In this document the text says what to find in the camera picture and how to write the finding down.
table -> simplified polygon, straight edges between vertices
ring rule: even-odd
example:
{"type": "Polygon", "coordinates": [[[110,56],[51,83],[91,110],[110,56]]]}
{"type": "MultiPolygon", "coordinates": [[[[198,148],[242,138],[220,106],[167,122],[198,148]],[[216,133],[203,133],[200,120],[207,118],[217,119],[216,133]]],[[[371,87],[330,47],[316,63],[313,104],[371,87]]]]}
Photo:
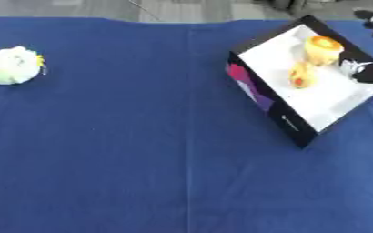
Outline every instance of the table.
{"type": "Polygon", "coordinates": [[[49,69],[0,86],[0,232],[373,232],[373,101],[300,150],[226,75],[283,24],[0,18],[49,69]]]}

